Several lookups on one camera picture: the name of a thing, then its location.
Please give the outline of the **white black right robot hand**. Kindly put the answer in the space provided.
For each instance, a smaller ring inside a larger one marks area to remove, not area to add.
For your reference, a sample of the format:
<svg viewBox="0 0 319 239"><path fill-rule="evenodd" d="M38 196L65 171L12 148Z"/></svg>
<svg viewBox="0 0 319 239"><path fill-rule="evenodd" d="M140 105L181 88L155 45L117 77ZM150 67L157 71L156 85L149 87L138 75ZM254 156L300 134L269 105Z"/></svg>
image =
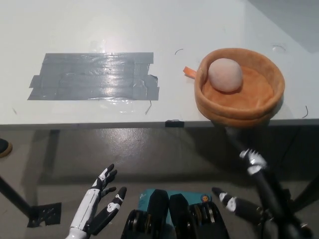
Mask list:
<svg viewBox="0 0 319 239"><path fill-rule="evenodd" d="M224 207L251 224L273 221L277 225L280 239L313 239L311 229L303 224L295 213L319 199L319 179L312 180L294 200L291 200L289 191L281 187L261 154L246 149L240 152L239 157L246 164L247 172L256 185L262 206L258 207L213 187L212 193L219 198Z"/></svg>

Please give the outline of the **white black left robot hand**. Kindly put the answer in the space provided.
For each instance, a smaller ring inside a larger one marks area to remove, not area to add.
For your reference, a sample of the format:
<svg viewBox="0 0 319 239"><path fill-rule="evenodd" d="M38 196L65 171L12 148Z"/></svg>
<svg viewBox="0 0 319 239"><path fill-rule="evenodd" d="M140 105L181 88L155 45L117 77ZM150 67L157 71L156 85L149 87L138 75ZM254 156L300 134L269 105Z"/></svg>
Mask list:
<svg viewBox="0 0 319 239"><path fill-rule="evenodd" d="M88 239L98 235L120 210L127 192L126 187L120 188L114 199L96 213L101 199L116 190L116 187L108 187L118 172L114 167L111 164L105 168L87 190L70 225L68 239Z"/></svg>

